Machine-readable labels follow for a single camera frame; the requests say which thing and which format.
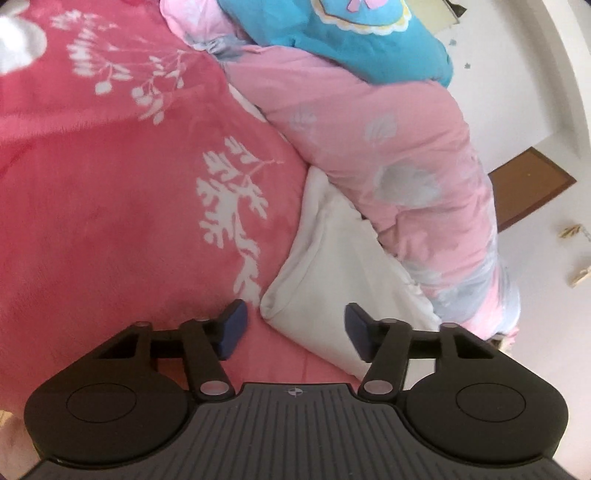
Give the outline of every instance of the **bed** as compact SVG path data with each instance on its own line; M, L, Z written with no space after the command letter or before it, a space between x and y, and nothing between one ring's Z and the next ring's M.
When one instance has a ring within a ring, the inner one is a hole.
M36 460L21 420L28 396L131 323L174 328L245 300L248 329L225 363L237 389L357 385L366 365L341 304L359 291L376 317L440 323L355 195L329 168L308 172L306 146L269 123L238 92L245 85L228 85L218 60L244 47L240 29L209 0L186 2L193 27L206 19L208 35L236 35L183 38L165 22L166 4L10 0L0 10L0 411L13 414L0 427L0 473L9 480ZM380 143L389 130L372 132ZM321 221L333 217L340 223ZM356 233L339 239L343 229ZM294 258L306 253L316 270L298 274L314 283L286 297ZM376 267L343 282L356 265L344 257ZM302 295L327 281L320 258L339 288L306 310Z

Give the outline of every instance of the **white wall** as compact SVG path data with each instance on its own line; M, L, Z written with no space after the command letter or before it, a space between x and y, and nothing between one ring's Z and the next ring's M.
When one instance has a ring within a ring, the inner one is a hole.
M514 0L458 3L468 12L459 25L437 37L456 69L450 91L491 171L558 131L562 121L548 74ZM451 40L457 44L451 46Z
M569 0L570 7L577 16L583 36L591 50L591 5L585 0Z
M576 152L591 157L591 55L581 20L565 0L520 0L515 5L539 44L545 64L552 65L553 77L558 79L554 83L561 97L560 112L574 131Z
M578 183L503 232L499 244L522 295L521 332L514 358L564 395L570 410L556 459L581 480L591 478L591 280L572 289L573 274L591 265L584 237L561 240L575 223L591 229L591 168L572 152L571 137L538 148Z

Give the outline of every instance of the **white leaf pattern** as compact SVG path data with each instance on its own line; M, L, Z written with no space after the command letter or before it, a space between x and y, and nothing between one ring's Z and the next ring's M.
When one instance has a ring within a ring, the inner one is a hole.
M398 125L393 115L380 116L366 125L364 139L367 143L379 145L393 138L397 130Z
M197 195L203 205L208 207L205 220L199 222L199 225L205 230L203 238L208 244L223 249L228 242L233 243L243 261L242 269L234 282L234 295L258 306L261 299L261 286L257 283L261 249L245 232L239 207L246 201L251 212L261 219L267 218L269 203L262 190L253 182L252 176L266 165L277 162L261 161L234 137L225 138L224 145L229 155L239 157L241 165L253 164L254 167L244 173L233 165L223 151L203 154L203 161L211 177L208 180L197 179ZM242 161L244 156L248 157L248 161Z
M111 75L111 78L113 80L119 80L120 82L126 82L128 80L133 79L131 75L127 75L125 73L114 73L113 75Z
M82 78L95 77L96 95L111 93L118 82L130 82L131 99L146 109L138 119L152 117L154 125L162 123L165 110L173 100L167 93L184 87L181 75L187 65L183 60L194 55L194 51L162 46L132 34L128 35L125 47L117 46L112 40L116 37L110 32L125 35L124 29L100 15L78 10L52 17L51 26L74 34L75 38L67 45L72 71Z
M290 118L290 127L296 132L310 130L316 123L316 114L306 105L298 107Z
M95 93L97 95L104 95L109 93L113 89L113 85L110 81L106 80L104 82L98 82L95 85Z
M441 201L437 176L408 160L381 167L375 174L374 186L376 199L405 208L427 208Z

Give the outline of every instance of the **white sheet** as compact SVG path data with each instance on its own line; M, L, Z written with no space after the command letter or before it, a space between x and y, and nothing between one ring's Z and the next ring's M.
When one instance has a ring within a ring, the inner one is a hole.
M269 324L358 378L364 363L345 332L345 306L357 302L373 318L438 330L440 320L402 265L387 254L377 234L327 176L311 167L300 227L290 256L261 300ZM432 362L413 362L409 377L420 379Z

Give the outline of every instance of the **pink fabric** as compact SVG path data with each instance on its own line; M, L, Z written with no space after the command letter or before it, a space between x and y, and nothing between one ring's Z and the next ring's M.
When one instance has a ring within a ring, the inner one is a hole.
M242 36L217 0L160 0L160 11L170 30L190 44L230 34Z
M480 299L476 292L462 299L478 301L466 306L473 309L469 318L460 311L445 321L470 320L466 326L482 338L497 332L504 312L492 187L445 88L436 82L372 86L286 47L245 47L225 70L372 221L384 247L436 307L462 310L454 291L481 275Z
M364 2L368 8L375 10L376 8L383 7L388 3L388 0L351 0L347 5L347 10L350 12L358 12L361 7L361 2Z
M138 320L175 327L236 297L227 372L349 381L256 308L298 226L306 167L157 9L32 0L45 54L0 76L0 410Z

